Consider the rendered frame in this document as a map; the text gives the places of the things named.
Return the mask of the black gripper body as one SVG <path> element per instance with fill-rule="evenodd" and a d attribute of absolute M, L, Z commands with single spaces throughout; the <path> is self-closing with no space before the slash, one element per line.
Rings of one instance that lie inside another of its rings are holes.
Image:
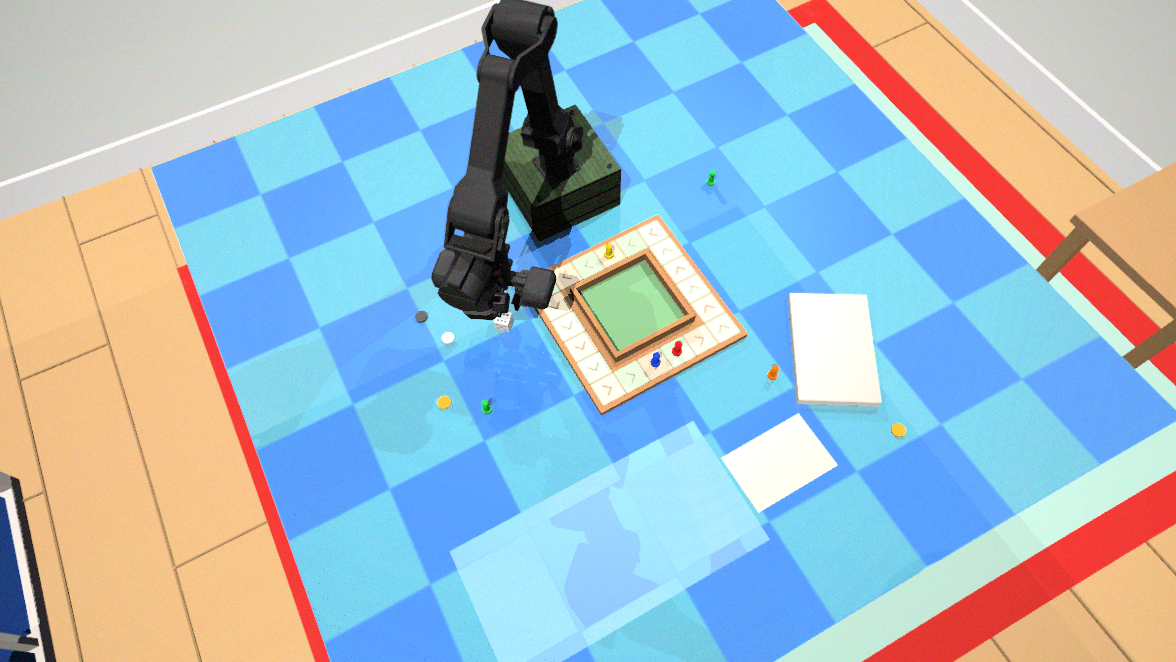
<path fill-rule="evenodd" d="M 505 290 L 508 290 L 508 286 L 515 287 L 515 290 L 517 290 L 516 296 L 522 297 L 523 305 L 544 310 L 549 306 L 556 283 L 555 272 L 534 266 L 532 266 L 530 270 L 512 270 L 513 259 L 508 258 L 510 245 L 506 243 L 506 248 L 507 255 L 505 261 L 497 265 L 497 267 L 492 268 L 492 277 L 502 277 L 505 280 Z M 454 258 L 454 250 L 445 249 L 440 252 L 430 277 L 436 288 L 440 288 L 442 285 Z"/>

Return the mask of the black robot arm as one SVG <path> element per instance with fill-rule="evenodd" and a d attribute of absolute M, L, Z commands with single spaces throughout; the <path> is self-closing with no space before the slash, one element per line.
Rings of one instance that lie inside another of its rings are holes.
<path fill-rule="evenodd" d="M 532 162 L 548 183 L 581 170 L 574 154 L 582 148 L 583 126 L 557 103 L 549 58 L 557 35 L 552 6 L 500 0 L 481 31 L 485 51 L 476 69 L 469 160 L 449 202 L 445 230 L 445 249 L 455 258 L 437 295 L 467 317 L 494 320 L 508 313 L 510 303 L 505 280 L 492 277 L 492 268 L 507 255 L 510 218 L 503 167 L 516 92 L 521 86 L 528 111 L 523 145 L 539 149 Z M 510 59 L 490 54 L 493 40 Z"/>

